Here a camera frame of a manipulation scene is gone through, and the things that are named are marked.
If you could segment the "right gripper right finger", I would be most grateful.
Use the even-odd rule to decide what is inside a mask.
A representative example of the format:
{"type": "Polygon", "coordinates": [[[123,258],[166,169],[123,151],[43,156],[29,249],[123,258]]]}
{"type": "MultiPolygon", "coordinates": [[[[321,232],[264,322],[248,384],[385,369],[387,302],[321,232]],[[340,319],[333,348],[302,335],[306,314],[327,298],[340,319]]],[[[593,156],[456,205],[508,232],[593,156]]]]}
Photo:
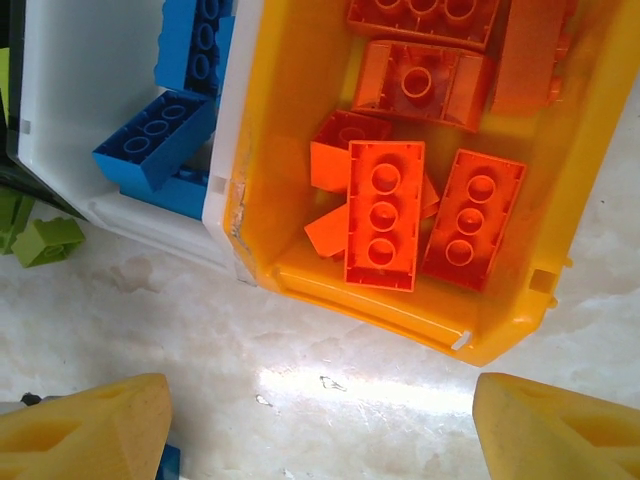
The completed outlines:
{"type": "Polygon", "coordinates": [[[483,373],[472,416],[491,480],[640,480],[640,410],[483,373]]]}

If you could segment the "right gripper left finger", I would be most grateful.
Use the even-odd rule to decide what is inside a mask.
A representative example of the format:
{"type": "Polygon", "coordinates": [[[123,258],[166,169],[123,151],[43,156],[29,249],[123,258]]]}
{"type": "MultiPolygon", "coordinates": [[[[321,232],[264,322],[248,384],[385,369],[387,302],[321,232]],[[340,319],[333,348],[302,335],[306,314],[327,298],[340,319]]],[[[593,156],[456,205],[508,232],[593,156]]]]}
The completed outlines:
{"type": "Polygon", "coordinates": [[[155,480],[172,420],[148,373],[0,415],[0,480],[155,480]]]}

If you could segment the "small blue lego brick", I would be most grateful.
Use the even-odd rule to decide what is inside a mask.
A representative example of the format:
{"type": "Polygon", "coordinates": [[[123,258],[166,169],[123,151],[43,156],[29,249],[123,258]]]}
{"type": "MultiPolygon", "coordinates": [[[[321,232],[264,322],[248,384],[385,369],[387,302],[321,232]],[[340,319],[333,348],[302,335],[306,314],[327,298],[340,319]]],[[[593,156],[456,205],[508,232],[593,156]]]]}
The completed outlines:
{"type": "Polygon", "coordinates": [[[154,480],[180,480],[180,465],[180,449],[166,444],[154,480]]]}

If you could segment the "green lego brick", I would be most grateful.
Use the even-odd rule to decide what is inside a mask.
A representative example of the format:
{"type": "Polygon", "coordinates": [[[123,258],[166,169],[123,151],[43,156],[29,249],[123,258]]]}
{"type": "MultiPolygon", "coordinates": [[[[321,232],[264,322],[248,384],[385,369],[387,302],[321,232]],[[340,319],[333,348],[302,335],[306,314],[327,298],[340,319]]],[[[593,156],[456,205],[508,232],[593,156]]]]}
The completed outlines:
{"type": "Polygon", "coordinates": [[[0,187],[0,255],[12,253],[12,245],[27,225],[35,199],[0,187]]]}
{"type": "Polygon", "coordinates": [[[31,268],[66,260],[84,241],[71,218],[36,219],[17,235],[11,249],[22,267],[31,268]]]}
{"type": "Polygon", "coordinates": [[[9,62],[10,49],[0,48],[0,99],[3,105],[4,118],[8,118],[9,110],[9,62]]]}

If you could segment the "orange lego brick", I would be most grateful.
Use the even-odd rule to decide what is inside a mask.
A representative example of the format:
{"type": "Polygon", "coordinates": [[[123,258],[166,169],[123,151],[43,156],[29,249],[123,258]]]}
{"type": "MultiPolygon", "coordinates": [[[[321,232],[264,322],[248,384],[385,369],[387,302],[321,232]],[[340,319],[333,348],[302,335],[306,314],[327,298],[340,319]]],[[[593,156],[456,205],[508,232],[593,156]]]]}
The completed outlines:
{"type": "Polygon", "coordinates": [[[521,162],[458,150],[421,272],[460,287],[483,290],[526,171],[521,162]]]}
{"type": "MultiPolygon", "coordinates": [[[[424,177],[422,186],[421,219],[434,216],[441,201],[441,194],[429,176],[424,177]]],[[[304,231],[316,253],[323,259],[341,260],[346,249],[348,226],[347,204],[335,208],[317,220],[307,224],[304,231]]]]}
{"type": "Polygon", "coordinates": [[[578,0],[511,0],[491,111],[533,115],[559,97],[554,74],[569,50],[564,32],[578,0]]]}
{"type": "Polygon", "coordinates": [[[311,185],[329,192],[345,192],[350,174],[350,142],[389,140],[391,133],[390,121],[335,110],[310,141],[311,185]]]}
{"type": "Polygon", "coordinates": [[[374,40],[364,49],[351,107],[476,132],[494,73],[491,58],[470,50],[374,40]]]}
{"type": "Polygon", "coordinates": [[[351,0],[347,24],[374,38],[486,50],[500,0],[351,0]]]}
{"type": "Polygon", "coordinates": [[[414,290],[425,154],[422,141],[349,144],[346,283],[414,290]]]}

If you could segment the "orange-yellow plastic bin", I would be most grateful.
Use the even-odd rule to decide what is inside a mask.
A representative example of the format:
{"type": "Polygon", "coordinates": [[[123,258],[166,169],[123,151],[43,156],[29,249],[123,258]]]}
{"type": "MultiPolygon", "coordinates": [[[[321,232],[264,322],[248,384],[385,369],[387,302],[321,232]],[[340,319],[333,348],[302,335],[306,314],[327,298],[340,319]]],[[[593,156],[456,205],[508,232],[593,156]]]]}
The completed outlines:
{"type": "Polygon", "coordinates": [[[533,116],[486,113],[477,133],[403,122],[399,139],[427,146],[444,183],[461,148],[527,167],[502,246],[481,292],[422,275],[411,293],[350,286],[323,260],[306,223],[338,206],[310,183],[312,136],[347,104],[365,42],[347,0],[264,0],[225,218],[257,283],[427,345],[475,366],[535,332],[640,69],[640,0],[577,0],[560,97],[533,116]]]}

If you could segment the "white plastic bin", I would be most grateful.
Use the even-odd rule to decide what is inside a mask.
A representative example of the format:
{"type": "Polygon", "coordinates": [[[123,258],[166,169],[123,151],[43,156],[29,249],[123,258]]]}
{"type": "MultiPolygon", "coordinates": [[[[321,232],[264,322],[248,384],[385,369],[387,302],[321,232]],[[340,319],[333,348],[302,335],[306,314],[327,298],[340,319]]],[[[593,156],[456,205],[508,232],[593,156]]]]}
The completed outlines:
{"type": "Polygon", "coordinates": [[[26,1],[19,121],[26,132],[18,155],[90,223],[249,282],[223,223],[262,3],[234,0],[229,58],[214,100],[156,84],[164,2],[26,1]],[[166,91],[215,103],[213,134],[181,166],[209,172],[200,220],[121,194],[92,155],[166,91]]]}

